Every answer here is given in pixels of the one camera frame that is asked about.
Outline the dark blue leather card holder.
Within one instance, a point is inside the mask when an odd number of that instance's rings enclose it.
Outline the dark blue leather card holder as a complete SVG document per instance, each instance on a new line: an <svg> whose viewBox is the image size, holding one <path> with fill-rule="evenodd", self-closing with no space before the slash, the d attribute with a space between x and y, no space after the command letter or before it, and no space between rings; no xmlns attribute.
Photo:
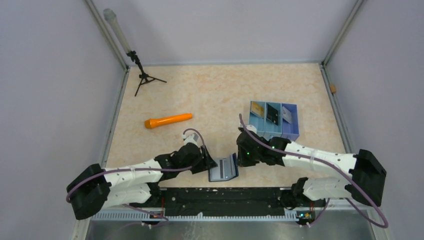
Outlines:
<svg viewBox="0 0 424 240"><path fill-rule="evenodd" d="M216 158L214 162L217 166L208 170L209 182L226 182L239 176L236 153L226 158Z"/></svg>

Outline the white black-stripe credit card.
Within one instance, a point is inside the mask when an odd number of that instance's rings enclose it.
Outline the white black-stripe credit card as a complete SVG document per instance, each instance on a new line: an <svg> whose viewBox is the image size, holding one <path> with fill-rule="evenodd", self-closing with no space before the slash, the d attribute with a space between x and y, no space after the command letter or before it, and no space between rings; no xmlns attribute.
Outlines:
<svg viewBox="0 0 424 240"><path fill-rule="evenodd" d="M234 161L231 158L220 159L218 166L213 169L211 179L214 181L222 182L229 181L236 176L236 168Z"/></svg>

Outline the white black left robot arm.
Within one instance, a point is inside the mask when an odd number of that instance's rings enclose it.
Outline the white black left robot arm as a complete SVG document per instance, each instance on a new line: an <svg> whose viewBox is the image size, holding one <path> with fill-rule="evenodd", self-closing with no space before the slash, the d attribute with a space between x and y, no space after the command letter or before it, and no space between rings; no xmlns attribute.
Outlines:
<svg viewBox="0 0 424 240"><path fill-rule="evenodd" d="M176 178L179 173L197 174L217 167L205 146L187 143L179 150L156 156L145 162L118 168L87 167L66 188L66 201L77 220L100 210L133 204L154 207L162 202L159 182Z"/></svg>

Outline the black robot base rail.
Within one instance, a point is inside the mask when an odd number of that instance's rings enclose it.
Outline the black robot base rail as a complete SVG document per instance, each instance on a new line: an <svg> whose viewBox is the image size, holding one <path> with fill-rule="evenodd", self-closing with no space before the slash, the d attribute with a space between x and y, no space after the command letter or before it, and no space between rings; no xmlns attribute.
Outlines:
<svg viewBox="0 0 424 240"><path fill-rule="evenodd" d="M324 207L326 201L294 196L280 187L162 188L145 203L132 203L138 208L158 208L166 216L187 217L263 217L283 216L300 207Z"/></svg>

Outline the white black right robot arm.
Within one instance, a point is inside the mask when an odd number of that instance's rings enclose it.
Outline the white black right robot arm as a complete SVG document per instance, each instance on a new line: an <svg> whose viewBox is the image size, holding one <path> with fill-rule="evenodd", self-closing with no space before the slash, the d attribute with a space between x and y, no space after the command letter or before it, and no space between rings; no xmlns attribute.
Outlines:
<svg viewBox="0 0 424 240"><path fill-rule="evenodd" d="M293 200L299 206L324 198L349 198L380 207L387 172L374 154L365 149L358 153L336 153L318 150L282 137L266 140L252 131L237 137L237 164L295 167L324 173L322 178L300 178L292 185Z"/></svg>

